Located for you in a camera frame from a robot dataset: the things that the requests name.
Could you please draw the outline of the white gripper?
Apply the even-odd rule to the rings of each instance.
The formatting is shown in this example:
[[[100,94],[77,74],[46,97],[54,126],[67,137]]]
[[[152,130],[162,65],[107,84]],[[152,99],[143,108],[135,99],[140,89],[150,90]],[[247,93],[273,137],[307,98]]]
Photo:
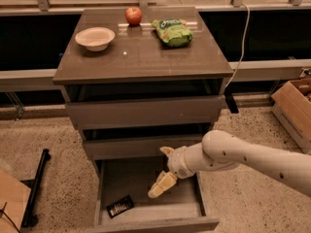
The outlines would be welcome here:
[[[194,172],[186,163],[186,147],[173,149],[161,147],[159,150],[168,157],[167,166],[170,172],[162,171],[148,192],[150,198],[157,198],[177,183],[178,179],[187,179]]]

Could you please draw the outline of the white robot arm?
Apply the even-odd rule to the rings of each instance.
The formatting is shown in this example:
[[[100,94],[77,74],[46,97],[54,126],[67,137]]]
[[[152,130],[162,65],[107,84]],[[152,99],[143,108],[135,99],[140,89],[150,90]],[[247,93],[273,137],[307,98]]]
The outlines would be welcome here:
[[[157,198],[178,179],[197,172],[213,172],[246,165],[307,196],[311,195],[311,156],[245,142],[222,130],[206,133],[198,144],[173,149],[161,147],[168,172],[162,171],[148,192]]]

